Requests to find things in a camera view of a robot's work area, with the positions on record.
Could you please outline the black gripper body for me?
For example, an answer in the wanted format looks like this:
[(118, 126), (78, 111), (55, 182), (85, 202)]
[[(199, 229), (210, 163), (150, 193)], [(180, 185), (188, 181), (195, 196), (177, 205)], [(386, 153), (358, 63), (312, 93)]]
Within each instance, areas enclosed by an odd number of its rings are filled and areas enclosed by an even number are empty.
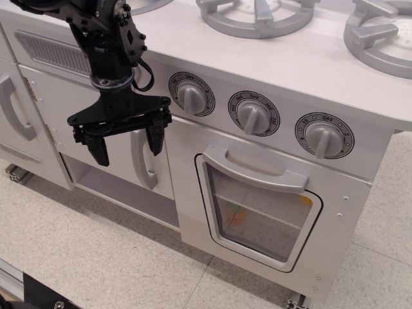
[(161, 120), (171, 122), (171, 99), (136, 93), (128, 86), (119, 91), (101, 91), (96, 103), (68, 117), (76, 142), (86, 136), (106, 137), (146, 129)]

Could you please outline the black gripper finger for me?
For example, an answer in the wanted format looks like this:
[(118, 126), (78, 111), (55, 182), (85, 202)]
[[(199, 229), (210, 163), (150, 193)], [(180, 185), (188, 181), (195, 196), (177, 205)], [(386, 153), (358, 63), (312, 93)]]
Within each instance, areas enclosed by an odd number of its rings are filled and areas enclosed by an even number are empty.
[(86, 136), (85, 142), (95, 161), (99, 165), (108, 166), (109, 157), (104, 139), (102, 137)]
[(159, 122), (154, 123), (153, 125), (147, 127), (145, 131), (151, 152), (154, 156), (159, 155), (162, 152), (162, 147), (164, 143), (164, 121), (161, 120)]

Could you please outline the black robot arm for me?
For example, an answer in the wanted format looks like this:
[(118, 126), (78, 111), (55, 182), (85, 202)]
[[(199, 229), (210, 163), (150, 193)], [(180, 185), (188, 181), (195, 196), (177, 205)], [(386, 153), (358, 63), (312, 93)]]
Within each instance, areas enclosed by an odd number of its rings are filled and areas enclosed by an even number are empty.
[(133, 22), (131, 7), (125, 1), (14, 1), (32, 14), (66, 21), (88, 59), (92, 85), (100, 97), (90, 107), (68, 117), (77, 143), (86, 145), (99, 165), (108, 166), (105, 137), (145, 129), (154, 155), (162, 151), (164, 129), (171, 123), (169, 97), (148, 96), (154, 79), (138, 87), (135, 68), (148, 73), (142, 60), (145, 35)]

